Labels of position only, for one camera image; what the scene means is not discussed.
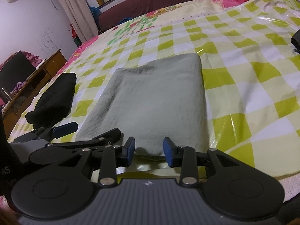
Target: pen scribble on wall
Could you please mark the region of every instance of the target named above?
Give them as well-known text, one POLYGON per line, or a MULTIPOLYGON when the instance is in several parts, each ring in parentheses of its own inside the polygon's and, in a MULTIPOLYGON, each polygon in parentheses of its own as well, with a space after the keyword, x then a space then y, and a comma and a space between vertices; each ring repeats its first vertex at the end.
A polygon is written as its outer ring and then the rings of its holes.
POLYGON ((46 31, 40 34, 37 40, 40 48, 47 54, 53 54, 62 45, 61 37, 51 31, 46 31))

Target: dark blanket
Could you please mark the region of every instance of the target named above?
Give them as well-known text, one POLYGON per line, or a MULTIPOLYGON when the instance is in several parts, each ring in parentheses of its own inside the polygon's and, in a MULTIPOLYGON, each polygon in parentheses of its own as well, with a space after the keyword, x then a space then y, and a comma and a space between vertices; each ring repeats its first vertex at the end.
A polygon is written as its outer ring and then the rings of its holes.
POLYGON ((71 109, 76 74, 62 73, 38 100, 34 111, 25 115, 33 129, 52 127, 65 118, 71 109))

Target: black cloth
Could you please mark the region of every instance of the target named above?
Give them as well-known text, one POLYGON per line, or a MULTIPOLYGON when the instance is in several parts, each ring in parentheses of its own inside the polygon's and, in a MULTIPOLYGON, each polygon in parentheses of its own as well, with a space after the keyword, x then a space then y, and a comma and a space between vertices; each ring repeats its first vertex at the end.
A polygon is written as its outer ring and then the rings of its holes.
POLYGON ((296 47, 298 51, 300 51, 300 30, 293 35, 291 39, 292 44, 296 47))
POLYGON ((62 73, 38 100, 34 111, 25 115, 33 129, 49 128, 63 120, 72 106, 76 74, 62 73))
POLYGON ((276 217, 283 224, 288 224, 290 221, 300 218, 300 193, 283 203, 276 217))
POLYGON ((17 52, 0 71, 0 89, 5 88, 8 92, 12 92, 18 82, 27 80, 34 71, 35 67, 24 54, 21 51, 17 52))

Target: folded towel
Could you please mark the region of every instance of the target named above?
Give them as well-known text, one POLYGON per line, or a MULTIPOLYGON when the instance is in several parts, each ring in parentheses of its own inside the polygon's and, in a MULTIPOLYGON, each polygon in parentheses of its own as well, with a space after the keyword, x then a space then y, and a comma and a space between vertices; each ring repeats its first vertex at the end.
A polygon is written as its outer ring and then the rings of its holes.
POLYGON ((62 73, 38 100, 34 111, 25 115, 33 129, 52 127, 65 118, 71 109, 76 74, 62 73))
POLYGON ((203 151, 201 62, 196 53, 120 68, 112 75, 76 141, 119 128, 133 136, 136 154, 164 156, 163 139, 203 151))

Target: blue cloth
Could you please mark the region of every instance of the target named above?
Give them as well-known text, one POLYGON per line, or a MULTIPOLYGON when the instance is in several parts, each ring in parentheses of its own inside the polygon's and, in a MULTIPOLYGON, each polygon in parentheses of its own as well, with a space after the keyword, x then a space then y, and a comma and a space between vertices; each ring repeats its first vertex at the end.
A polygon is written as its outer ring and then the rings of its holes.
POLYGON ((101 14, 100 9, 96 8, 96 7, 91 7, 91 6, 89 6, 89 8, 90 8, 90 11, 93 15, 93 18, 94 18, 95 22, 96 22, 98 30, 100 30, 100 25, 99 25, 99 15, 101 14))
POLYGON ((127 22, 127 21, 129 21, 129 20, 131 20, 132 18, 124 18, 124 19, 122 19, 117 25, 120 25, 120 24, 122 24, 122 23, 125 23, 125 22, 127 22))

